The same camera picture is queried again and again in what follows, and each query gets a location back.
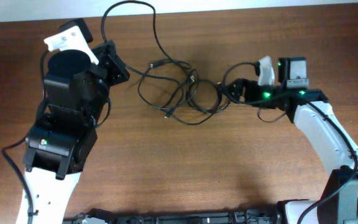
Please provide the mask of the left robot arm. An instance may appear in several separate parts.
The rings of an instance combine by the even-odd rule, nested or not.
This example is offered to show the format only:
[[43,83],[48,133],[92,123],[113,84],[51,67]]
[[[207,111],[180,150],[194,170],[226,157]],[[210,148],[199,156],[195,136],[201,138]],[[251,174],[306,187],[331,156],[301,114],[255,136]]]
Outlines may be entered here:
[[109,40],[92,49],[97,62],[80,50],[64,50],[48,61],[41,102],[25,137],[26,151],[18,223],[61,223],[70,197],[102,125],[109,89],[129,73]]

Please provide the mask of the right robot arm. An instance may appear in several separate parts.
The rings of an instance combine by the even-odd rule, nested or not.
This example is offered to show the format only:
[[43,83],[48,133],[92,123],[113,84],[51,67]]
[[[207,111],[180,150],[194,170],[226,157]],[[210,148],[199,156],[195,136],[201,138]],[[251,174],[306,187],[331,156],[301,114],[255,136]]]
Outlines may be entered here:
[[223,93],[236,104],[284,112],[309,140],[329,179],[320,199],[278,202],[277,223],[358,223],[358,145],[334,114],[328,97],[310,89],[304,57],[281,57],[278,73],[271,58],[252,62],[256,81],[222,81]]

